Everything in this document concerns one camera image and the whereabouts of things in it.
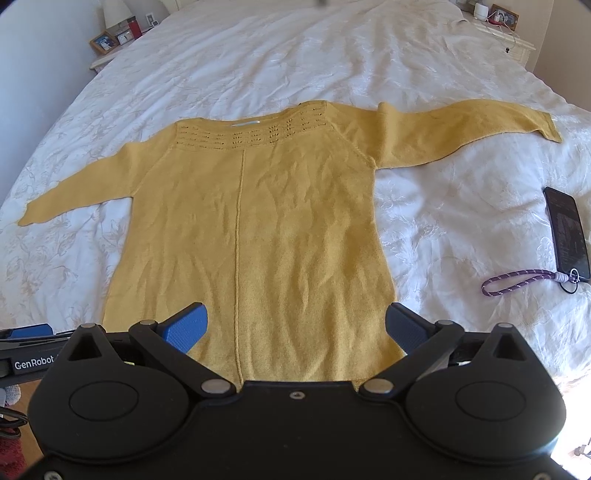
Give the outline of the yellow knit sweater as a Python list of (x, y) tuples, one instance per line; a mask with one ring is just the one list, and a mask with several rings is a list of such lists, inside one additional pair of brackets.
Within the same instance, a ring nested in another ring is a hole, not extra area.
[(240, 124), (185, 119), (62, 180), (20, 225), (130, 199), (105, 329), (199, 302), (208, 327), (190, 354), (235, 384), (361, 382), (404, 355), (385, 327), (394, 283), (377, 170), (504, 133), (561, 139), (548, 113), (494, 100), (415, 113), (311, 101)]

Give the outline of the white embroidered bedspread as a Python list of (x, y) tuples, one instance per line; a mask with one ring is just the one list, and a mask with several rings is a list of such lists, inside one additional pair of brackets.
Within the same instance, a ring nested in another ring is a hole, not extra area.
[(196, 2), (1, 208), (33, 478), (565, 479), (590, 373), (590, 115), (447, 1)]

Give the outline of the black smartphone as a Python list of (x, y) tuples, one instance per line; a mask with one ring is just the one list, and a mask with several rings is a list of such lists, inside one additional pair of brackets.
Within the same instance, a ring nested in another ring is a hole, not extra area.
[(573, 283), (590, 281), (590, 262), (586, 238), (575, 199), (559, 190), (545, 187), (556, 267)]

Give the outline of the left white nightstand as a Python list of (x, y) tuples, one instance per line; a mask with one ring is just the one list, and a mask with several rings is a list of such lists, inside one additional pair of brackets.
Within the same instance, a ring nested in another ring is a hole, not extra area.
[(126, 48), (128, 48), (134, 41), (135, 39), (124, 45), (120, 45), (106, 55), (98, 55), (94, 51), (97, 54), (97, 58), (90, 64), (89, 69), (95, 74), (98, 74), (108, 63), (110, 63), (118, 54), (122, 53)]

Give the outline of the white nightstand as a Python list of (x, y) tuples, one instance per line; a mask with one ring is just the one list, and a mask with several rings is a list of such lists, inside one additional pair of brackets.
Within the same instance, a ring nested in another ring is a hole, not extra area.
[(536, 51), (532, 43), (521, 39), (515, 32), (504, 26), (478, 20), (468, 12), (464, 12), (463, 16), (478, 31), (491, 37), (507, 56), (523, 67), (527, 66), (531, 54)]
[(98, 74), (108, 63), (110, 63), (118, 54), (122, 53), (126, 48), (128, 48), (134, 41), (135, 39), (124, 45), (120, 45), (106, 55), (98, 55), (94, 51), (97, 54), (97, 58), (90, 64), (89, 69), (95, 74)]

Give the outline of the right white nightstand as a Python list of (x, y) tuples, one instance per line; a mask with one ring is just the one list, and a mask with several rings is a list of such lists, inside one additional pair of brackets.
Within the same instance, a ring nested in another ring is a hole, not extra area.
[(464, 12), (463, 16), (478, 31), (491, 37), (507, 56), (523, 67), (527, 66), (531, 54), (536, 51), (532, 43), (521, 39), (515, 32), (504, 26), (478, 20), (468, 12)]

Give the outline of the red bottle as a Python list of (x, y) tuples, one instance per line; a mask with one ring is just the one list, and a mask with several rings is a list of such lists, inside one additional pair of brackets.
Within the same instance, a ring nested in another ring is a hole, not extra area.
[(142, 36), (141, 28), (134, 16), (127, 19), (127, 24), (134, 39), (138, 39)]

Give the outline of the white table lamp left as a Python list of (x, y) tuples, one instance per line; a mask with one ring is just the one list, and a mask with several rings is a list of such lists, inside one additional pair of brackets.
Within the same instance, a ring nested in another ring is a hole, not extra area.
[(106, 29), (117, 27), (133, 17), (123, 0), (102, 0), (101, 7)]

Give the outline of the white round speaker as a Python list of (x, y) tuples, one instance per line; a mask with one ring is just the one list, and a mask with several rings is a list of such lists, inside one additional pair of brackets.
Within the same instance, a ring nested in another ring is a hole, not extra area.
[(486, 4), (477, 2), (474, 5), (473, 15), (478, 20), (486, 21), (489, 16), (489, 7)]

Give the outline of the wooden photo frame left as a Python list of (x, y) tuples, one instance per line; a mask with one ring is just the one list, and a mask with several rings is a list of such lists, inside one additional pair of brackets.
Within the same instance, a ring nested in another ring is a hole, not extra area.
[(101, 34), (90, 40), (89, 45), (98, 55), (106, 55), (120, 46), (118, 40), (108, 31), (103, 31)]

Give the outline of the wooden photo frame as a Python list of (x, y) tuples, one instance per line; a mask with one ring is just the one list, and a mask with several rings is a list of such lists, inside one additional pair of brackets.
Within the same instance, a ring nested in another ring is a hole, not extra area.
[(489, 9), (487, 20), (493, 25), (515, 31), (518, 25), (519, 15), (505, 7), (493, 4)]
[(103, 31), (101, 34), (90, 40), (89, 45), (98, 55), (106, 55), (120, 46), (118, 40), (108, 31)]

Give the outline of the wooden photo frame right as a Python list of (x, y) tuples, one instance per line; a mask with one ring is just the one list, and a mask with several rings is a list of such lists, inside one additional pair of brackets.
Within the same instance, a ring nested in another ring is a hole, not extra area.
[(519, 15), (505, 7), (493, 4), (489, 9), (487, 20), (493, 25), (515, 31), (518, 25)]

